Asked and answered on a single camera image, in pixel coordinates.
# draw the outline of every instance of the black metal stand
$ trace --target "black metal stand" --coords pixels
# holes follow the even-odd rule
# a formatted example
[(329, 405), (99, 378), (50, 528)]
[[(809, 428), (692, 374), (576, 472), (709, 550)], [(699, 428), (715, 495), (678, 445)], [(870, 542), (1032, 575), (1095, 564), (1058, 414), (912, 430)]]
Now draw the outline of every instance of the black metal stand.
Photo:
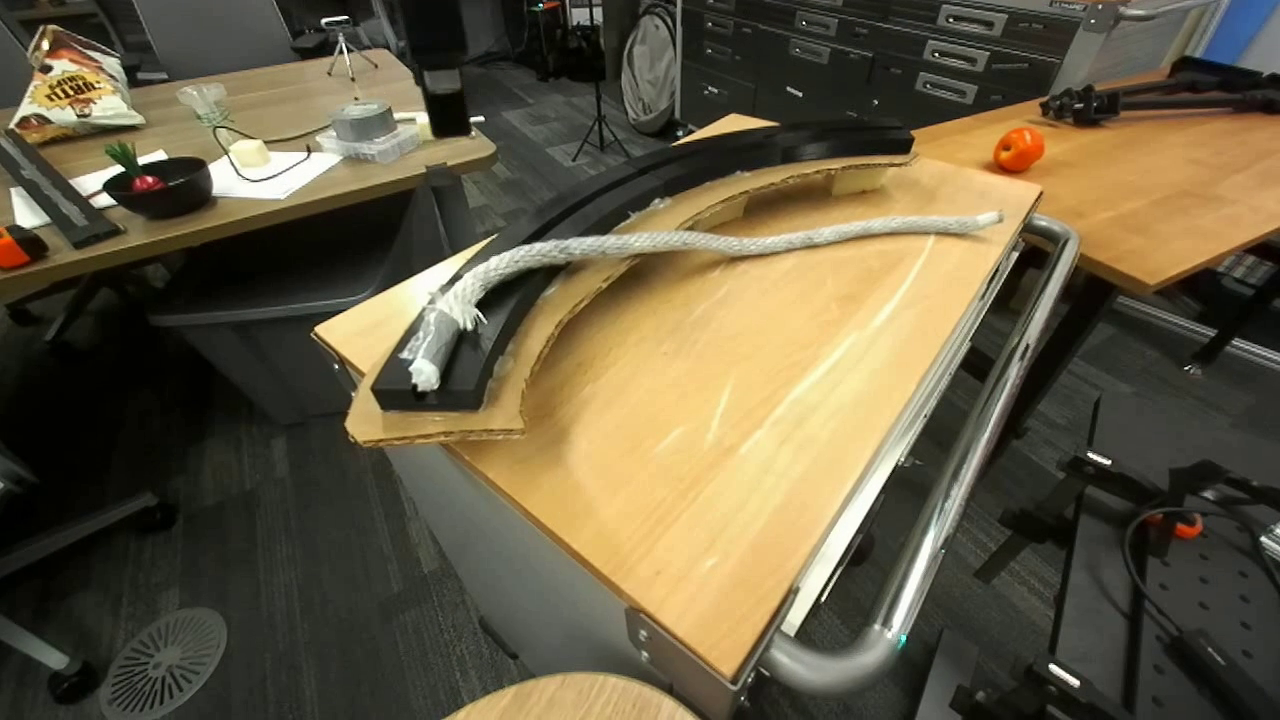
[[(600, 19), (596, 19), (596, 0), (587, 0), (587, 22), (596, 33), (596, 43), (600, 43)], [(593, 88), (596, 88), (596, 109), (593, 109), (593, 124), (584, 132), (584, 141), (576, 143), (572, 159), (596, 141), (596, 153), (610, 153), (610, 143), (617, 143), (626, 156), (627, 143), (617, 135), (617, 128), (610, 124), (604, 114), (604, 56), (600, 56), (600, 67), (593, 73)]]

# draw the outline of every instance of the gray cabinet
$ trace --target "gray cabinet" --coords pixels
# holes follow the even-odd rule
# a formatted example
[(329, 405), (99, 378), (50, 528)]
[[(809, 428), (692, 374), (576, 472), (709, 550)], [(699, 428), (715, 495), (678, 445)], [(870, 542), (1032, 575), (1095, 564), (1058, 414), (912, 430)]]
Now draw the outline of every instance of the gray cabinet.
[(681, 0), (678, 121), (937, 124), (1107, 73), (1166, 67), (1197, 13), (1166, 2), (1129, 19), (1001, 0)]

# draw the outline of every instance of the desk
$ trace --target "desk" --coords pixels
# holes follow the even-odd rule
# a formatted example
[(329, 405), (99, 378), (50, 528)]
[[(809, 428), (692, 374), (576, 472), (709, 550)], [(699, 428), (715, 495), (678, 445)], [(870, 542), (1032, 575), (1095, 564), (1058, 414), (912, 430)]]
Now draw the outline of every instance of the desk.
[[(371, 50), (378, 67), (360, 77), (360, 91), (371, 99), (385, 99), (402, 110), (421, 110), (424, 95), (414, 78), (414, 73), (388, 56)], [(229, 88), (229, 121), (258, 135), (294, 135), (303, 128), (320, 128), (334, 121), (334, 110), (353, 95), (353, 84), (343, 77), (329, 77), (324, 60), (299, 60), (299, 65), (274, 65), (252, 73), (229, 73), (209, 77), (204, 84)], [(165, 148), (168, 156), (222, 156), (204, 124), (176, 99), (181, 84), (148, 84), (131, 91), (131, 103), (146, 110), (140, 132), (99, 132), (84, 141), (65, 141), (39, 148), (54, 168), (65, 174), (80, 174), (91, 168), (104, 168), (104, 141), (136, 141), (140, 153)], [(491, 159), (488, 135), (451, 135), (421, 143), (416, 153), (391, 159), (391, 164), (335, 164), (309, 189), (299, 189), (289, 201), (218, 201), (204, 213), (176, 214), (176, 220), (140, 220), (123, 209), (110, 209), (110, 214), (123, 227), (123, 234), (111, 234), (91, 246), (68, 246), (58, 227), (44, 227), (39, 234), (54, 243), (44, 264), (32, 264), (24, 270), (0, 274), (0, 304), (24, 300), (32, 293), (44, 293), (65, 279), (80, 279), (110, 266), (127, 266), (146, 258), (162, 258), (196, 243), (234, 238), (258, 227), (289, 224), (299, 214), (320, 214), (335, 209), (353, 209), (378, 196), (410, 192), (430, 164), (484, 164)], [(0, 170), (0, 220), (13, 220), (9, 209), (9, 174)]]
[[(669, 227), (687, 196), (627, 227)], [(912, 447), (1037, 196), (1037, 184), (912, 159), (865, 196), (753, 205), (723, 231), (971, 209), (1001, 209), (1007, 224), (982, 243), (910, 234), (765, 264), (640, 258), (547, 349), (524, 389), (520, 441), (397, 437), (388, 456), (488, 628), (530, 668), (644, 676), (723, 717)], [(315, 326), (364, 374), (360, 400), (444, 279), (447, 266), (432, 266)]]
[(918, 148), (982, 168), (1017, 124), (1050, 141), (1050, 156), (1025, 178), (1044, 184), (1044, 213), (1082, 231), (1083, 279), (1012, 425), (1037, 407), (1118, 293), (1166, 293), (1280, 227), (1269, 192), (1280, 189), (1280, 124), (1269, 110), (1131, 110), (1105, 128), (1072, 128), (1041, 121), (1041, 103), (1012, 103), (922, 128)]

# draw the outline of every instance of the office chair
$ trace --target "office chair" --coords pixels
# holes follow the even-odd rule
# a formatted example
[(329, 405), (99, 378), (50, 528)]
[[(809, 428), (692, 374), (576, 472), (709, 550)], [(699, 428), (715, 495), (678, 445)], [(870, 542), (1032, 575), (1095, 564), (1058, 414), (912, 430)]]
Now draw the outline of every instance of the office chair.
[[(24, 466), (4, 445), (0, 445), (0, 507), (17, 504), (24, 492), (37, 489), (32, 466)], [(127, 495), (111, 507), (99, 507), (77, 522), (54, 528), (13, 550), (0, 555), (0, 578), (13, 572), (24, 572), (39, 560), (50, 560), (54, 550), (65, 550), (96, 532), (110, 532), (123, 519), (146, 519), (148, 528), (168, 528), (172, 522), (172, 504), (162, 504), (152, 492)], [(54, 648), (50, 641), (39, 641), (37, 633), (20, 628), (17, 619), (0, 617), (0, 642), (32, 655), (37, 665), (50, 668), (50, 696), (58, 703), (77, 703), (96, 688), (96, 668), (89, 659), (77, 659), (61, 648)]]
[(17, 109), (29, 95), (32, 65), (29, 65), (29, 38), (0, 19), (0, 109)]
[(335, 414), (353, 395), (313, 326), (472, 238), (460, 174), (430, 168), (410, 201), (191, 250), (148, 319), (181, 332), (278, 425)]
[(296, 60), (278, 0), (131, 0), (131, 9), (176, 78)]

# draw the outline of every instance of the gray flexible hose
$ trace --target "gray flexible hose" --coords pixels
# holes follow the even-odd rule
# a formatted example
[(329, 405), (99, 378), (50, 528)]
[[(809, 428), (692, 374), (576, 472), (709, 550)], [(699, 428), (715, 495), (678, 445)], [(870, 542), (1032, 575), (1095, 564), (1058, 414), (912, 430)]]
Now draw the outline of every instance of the gray flexible hose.
[(978, 234), (1001, 224), (1001, 213), (978, 214), (876, 214), (856, 224), (783, 231), (783, 234), (715, 234), (715, 231), (635, 231), (635, 234), (572, 234), (572, 238), (540, 238), (520, 243), (484, 264), (467, 266), (441, 296), (430, 300), (424, 319), (405, 349), (410, 374), (416, 391), (441, 389), (441, 367), (456, 349), (460, 332), (472, 332), (480, 315), (484, 293), (498, 283), (556, 264), (581, 258), (617, 258), (617, 256), (657, 256), (657, 250), (715, 250), (715, 256), (779, 256), (820, 243), (870, 238), (870, 234)]

